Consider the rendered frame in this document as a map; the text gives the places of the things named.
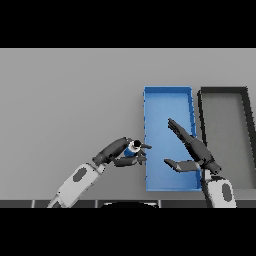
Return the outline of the blue pipe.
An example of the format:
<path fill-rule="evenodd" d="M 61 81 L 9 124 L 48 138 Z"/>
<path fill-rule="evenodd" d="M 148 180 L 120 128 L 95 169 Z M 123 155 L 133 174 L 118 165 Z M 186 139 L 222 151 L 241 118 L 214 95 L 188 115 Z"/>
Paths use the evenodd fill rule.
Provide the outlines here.
<path fill-rule="evenodd" d="M 124 151 L 125 156 L 135 156 L 141 149 L 141 142 L 134 140 L 129 143 Z"/>

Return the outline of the blue bin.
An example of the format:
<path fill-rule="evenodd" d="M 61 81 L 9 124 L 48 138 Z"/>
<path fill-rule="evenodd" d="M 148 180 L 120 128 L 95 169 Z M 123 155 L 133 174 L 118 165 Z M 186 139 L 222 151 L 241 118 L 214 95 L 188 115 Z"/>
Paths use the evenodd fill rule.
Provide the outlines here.
<path fill-rule="evenodd" d="M 184 144 L 168 128 L 172 118 L 190 135 L 196 136 L 192 88 L 190 86 L 145 86 L 144 142 L 146 149 L 146 191 L 200 191 L 200 171 L 178 173 L 164 159 L 191 160 Z"/>

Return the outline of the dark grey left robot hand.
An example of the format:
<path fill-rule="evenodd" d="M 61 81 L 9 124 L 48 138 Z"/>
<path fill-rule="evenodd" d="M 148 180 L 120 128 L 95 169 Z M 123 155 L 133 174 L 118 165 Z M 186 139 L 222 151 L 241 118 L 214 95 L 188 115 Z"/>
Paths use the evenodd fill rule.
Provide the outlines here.
<path fill-rule="evenodd" d="M 124 151 L 131 141 L 134 140 L 127 137 L 115 140 L 93 157 L 92 161 L 96 166 L 109 164 L 110 162 L 113 162 L 115 167 L 133 166 L 136 163 L 142 164 L 143 161 L 146 161 L 146 153 L 143 149 L 151 149 L 151 146 L 140 141 L 140 151 L 135 156 L 125 156 Z"/>

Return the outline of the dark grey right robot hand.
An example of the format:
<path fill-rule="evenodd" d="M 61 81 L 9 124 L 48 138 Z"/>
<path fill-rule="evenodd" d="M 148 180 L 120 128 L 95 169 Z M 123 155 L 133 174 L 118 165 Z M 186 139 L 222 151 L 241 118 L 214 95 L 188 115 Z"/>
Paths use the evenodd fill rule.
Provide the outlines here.
<path fill-rule="evenodd" d="M 171 118 L 168 119 L 168 128 L 181 140 L 189 155 L 192 157 L 191 160 L 179 162 L 165 159 L 164 162 L 168 166 L 173 168 L 176 172 L 189 172 L 202 169 L 209 170 L 210 173 L 214 175 L 222 170 L 221 166 L 215 161 L 212 153 L 202 141 L 195 136 L 188 134 L 182 126 Z"/>

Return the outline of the dark grey bin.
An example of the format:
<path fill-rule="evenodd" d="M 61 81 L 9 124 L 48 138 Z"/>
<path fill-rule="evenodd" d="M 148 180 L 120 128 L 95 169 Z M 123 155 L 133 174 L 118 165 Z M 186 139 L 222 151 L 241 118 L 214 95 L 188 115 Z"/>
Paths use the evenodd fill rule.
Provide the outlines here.
<path fill-rule="evenodd" d="M 202 140 L 234 189 L 256 189 L 256 129 L 247 87 L 201 87 Z"/>

